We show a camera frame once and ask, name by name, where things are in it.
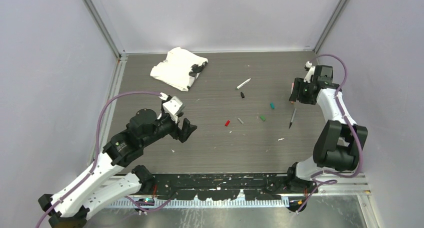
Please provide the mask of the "white pen orange tip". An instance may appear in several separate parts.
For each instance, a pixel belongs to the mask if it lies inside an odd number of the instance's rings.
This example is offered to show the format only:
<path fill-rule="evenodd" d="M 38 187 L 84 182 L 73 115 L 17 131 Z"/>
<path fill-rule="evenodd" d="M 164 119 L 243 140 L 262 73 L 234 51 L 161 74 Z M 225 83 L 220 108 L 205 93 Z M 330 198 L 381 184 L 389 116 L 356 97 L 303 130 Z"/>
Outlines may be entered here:
<path fill-rule="evenodd" d="M 294 83 L 291 84 L 291 90 L 290 90 L 291 94 L 293 93 L 293 88 L 294 88 Z"/>

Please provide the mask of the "grey pen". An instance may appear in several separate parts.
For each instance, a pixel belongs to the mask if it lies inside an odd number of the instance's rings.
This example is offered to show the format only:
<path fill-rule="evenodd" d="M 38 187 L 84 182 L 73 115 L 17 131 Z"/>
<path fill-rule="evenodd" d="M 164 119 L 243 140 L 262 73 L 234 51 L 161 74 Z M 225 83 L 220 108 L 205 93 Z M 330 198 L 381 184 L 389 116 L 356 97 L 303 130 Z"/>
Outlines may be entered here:
<path fill-rule="evenodd" d="M 292 125 L 293 125 L 293 122 L 294 122 L 294 119 L 295 119 L 295 116 L 296 116 L 296 112 L 297 112 L 297 109 L 294 108 L 293 109 L 293 112 L 292 112 L 292 115 L 291 115 L 291 118 L 290 118 L 290 121 L 289 121 L 289 128 L 291 128 Z"/>

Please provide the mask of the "white pen green tip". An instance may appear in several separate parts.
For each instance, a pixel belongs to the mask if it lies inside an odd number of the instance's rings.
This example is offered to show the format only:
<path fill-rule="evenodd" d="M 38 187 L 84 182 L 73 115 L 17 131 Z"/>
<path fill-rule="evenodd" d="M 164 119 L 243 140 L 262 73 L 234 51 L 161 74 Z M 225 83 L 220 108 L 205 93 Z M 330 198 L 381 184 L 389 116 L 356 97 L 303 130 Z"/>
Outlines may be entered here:
<path fill-rule="evenodd" d="M 248 79 L 246 79 L 244 82 L 242 82 L 241 84 L 239 84 L 237 87 L 236 87 L 236 90 L 239 90 L 239 89 L 241 89 L 243 86 L 245 86 L 247 83 L 249 83 L 251 81 L 251 78 L 248 78 Z"/>

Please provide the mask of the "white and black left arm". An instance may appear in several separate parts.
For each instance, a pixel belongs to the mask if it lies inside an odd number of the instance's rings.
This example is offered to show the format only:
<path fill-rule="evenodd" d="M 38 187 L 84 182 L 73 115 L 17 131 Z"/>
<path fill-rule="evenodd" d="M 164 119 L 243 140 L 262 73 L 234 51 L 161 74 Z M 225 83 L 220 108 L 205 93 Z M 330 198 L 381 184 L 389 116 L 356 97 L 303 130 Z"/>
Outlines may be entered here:
<path fill-rule="evenodd" d="M 127 195 L 149 194 L 153 175 L 137 165 L 123 178 L 105 186 L 110 177 L 122 171 L 144 153 L 144 148 L 170 135 L 185 142 L 197 129 L 185 118 L 179 127 L 179 114 L 162 110 L 139 110 L 120 133 L 112 136 L 96 155 L 91 166 L 67 187 L 55 194 L 44 194 L 38 203 L 52 228 L 82 228 L 100 210 Z"/>

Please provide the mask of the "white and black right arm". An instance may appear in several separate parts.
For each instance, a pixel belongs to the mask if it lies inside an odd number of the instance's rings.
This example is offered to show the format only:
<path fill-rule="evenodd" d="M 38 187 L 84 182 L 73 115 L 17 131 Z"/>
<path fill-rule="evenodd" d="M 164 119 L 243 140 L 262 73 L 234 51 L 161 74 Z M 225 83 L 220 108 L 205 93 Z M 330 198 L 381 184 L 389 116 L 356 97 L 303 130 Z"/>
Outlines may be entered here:
<path fill-rule="evenodd" d="M 310 158 L 296 162 L 287 170 L 283 187 L 290 192 L 334 185 L 338 181 L 322 181 L 324 174 L 338 178 L 354 178 L 362 169 L 363 147 L 368 130 L 351 117 L 343 102 L 342 85 L 334 83 L 333 68 L 328 65 L 305 64 L 307 74 L 295 78 L 289 97 L 291 103 L 318 105 L 325 126 Z"/>

